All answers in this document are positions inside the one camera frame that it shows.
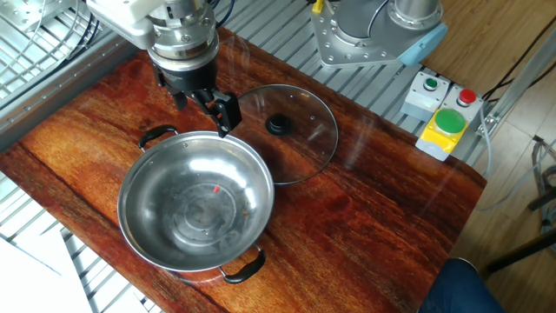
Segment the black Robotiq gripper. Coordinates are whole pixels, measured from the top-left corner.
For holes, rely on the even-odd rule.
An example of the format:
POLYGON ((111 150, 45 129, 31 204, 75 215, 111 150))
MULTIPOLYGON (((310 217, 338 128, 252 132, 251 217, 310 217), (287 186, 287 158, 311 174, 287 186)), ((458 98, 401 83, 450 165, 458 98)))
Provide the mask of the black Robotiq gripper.
POLYGON ((222 93, 215 89, 218 70, 216 57, 210 61, 200 57, 172 60, 152 51, 149 57, 157 83, 167 87, 178 110, 183 110, 188 104, 188 98, 183 92, 192 91, 190 98, 213 120, 220 138, 224 138, 242 121, 235 93, 222 93))

